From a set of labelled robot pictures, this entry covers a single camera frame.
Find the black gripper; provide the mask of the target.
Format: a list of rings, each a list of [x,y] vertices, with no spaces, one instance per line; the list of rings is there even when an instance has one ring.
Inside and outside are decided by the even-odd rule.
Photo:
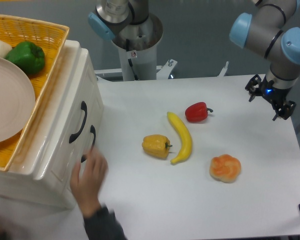
[[[272,105],[272,108],[275,111],[275,115],[272,119],[273,121],[277,118],[287,120],[294,113],[297,104],[291,100],[286,101],[290,89],[290,81],[277,78],[271,74],[266,74],[263,80],[256,74],[245,86],[245,90],[248,91],[249,94],[249,102],[252,102],[255,97],[262,96]]]

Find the dark grey sleeved forearm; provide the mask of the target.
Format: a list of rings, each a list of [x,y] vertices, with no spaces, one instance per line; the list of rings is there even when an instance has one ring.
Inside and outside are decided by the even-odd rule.
[[[84,229],[89,240],[127,240],[115,212],[102,206],[92,216],[83,217]]]

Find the person's hand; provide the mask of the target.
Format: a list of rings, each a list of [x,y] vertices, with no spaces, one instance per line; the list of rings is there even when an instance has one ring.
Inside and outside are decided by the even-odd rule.
[[[77,162],[71,173],[70,189],[84,218],[101,209],[99,192],[108,171],[106,158],[93,148],[86,155],[86,165],[80,175],[81,163]]]

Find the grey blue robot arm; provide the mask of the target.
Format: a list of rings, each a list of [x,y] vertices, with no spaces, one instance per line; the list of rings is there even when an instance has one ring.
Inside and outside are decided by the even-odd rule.
[[[296,103],[287,94],[300,76],[300,28],[283,26],[300,7],[299,0],[256,0],[258,12],[242,13],[233,23],[229,38],[240,48],[270,62],[264,78],[252,77],[246,85],[250,98],[263,97],[276,118],[288,119]],[[161,21],[149,12],[146,0],[99,0],[88,23],[119,52],[125,81],[157,78],[157,45],[163,36]]]

